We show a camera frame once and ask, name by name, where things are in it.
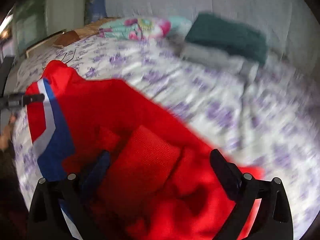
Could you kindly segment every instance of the blue curtain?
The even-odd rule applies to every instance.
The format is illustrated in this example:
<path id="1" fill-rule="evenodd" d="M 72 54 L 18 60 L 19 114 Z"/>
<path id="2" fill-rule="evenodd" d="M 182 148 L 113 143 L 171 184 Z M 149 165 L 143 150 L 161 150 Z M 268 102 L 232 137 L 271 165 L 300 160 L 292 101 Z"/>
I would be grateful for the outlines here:
<path id="1" fill-rule="evenodd" d="M 107 17 L 106 0 L 90 0 L 91 22 Z"/>

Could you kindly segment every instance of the grey cloth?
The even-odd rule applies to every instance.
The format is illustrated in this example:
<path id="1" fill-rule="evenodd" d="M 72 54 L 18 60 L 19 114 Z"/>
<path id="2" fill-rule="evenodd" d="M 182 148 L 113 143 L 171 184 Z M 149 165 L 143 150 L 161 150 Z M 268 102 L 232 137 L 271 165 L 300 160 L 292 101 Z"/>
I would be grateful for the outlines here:
<path id="1" fill-rule="evenodd" d="M 245 81 L 253 82 L 259 67 L 258 62 L 241 56 L 230 56 L 223 50 L 185 43 L 180 58 L 231 74 L 239 74 Z"/>

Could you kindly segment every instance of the human hand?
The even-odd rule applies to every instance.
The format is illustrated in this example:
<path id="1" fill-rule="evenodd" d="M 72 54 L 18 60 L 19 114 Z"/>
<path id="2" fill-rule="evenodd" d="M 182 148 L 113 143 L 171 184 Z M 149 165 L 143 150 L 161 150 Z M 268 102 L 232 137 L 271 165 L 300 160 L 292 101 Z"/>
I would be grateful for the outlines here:
<path id="1" fill-rule="evenodd" d="M 11 133 L 13 131 L 15 121 L 16 117 L 14 115 L 11 115 L 8 125 L 4 127 L 0 135 L 0 150 L 2 151 L 5 151 L 9 146 L 9 140 L 11 139 Z"/>

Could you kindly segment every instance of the pillow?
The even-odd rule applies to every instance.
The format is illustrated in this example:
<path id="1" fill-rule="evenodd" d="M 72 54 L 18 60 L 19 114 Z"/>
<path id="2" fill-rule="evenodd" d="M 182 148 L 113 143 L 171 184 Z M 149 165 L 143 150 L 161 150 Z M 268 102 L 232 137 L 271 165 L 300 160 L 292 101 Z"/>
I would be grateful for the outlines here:
<path id="1" fill-rule="evenodd" d="M 173 36 L 173 35 L 179 35 L 179 36 L 182 36 L 184 39 L 185 36 L 187 36 L 188 32 L 190 31 L 192 22 L 187 18 L 181 17 L 181 16 L 169 16 L 168 20 L 171 23 L 171 29 L 167 37 Z"/>
<path id="2" fill-rule="evenodd" d="M 119 40 L 149 40 L 165 37 L 171 28 L 167 19 L 142 17 L 124 18 L 100 26 L 100 36 Z"/>

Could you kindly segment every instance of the dark green towel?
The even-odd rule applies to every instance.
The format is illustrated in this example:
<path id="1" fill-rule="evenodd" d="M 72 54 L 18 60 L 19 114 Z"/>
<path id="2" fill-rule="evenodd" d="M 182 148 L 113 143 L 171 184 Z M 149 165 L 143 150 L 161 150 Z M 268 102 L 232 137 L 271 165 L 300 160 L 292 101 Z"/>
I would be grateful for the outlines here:
<path id="1" fill-rule="evenodd" d="M 214 14 L 200 13 L 185 41 L 223 49 L 230 55 L 240 55 L 261 64 L 267 58 L 268 46 L 264 34 L 245 24 L 226 21 Z"/>

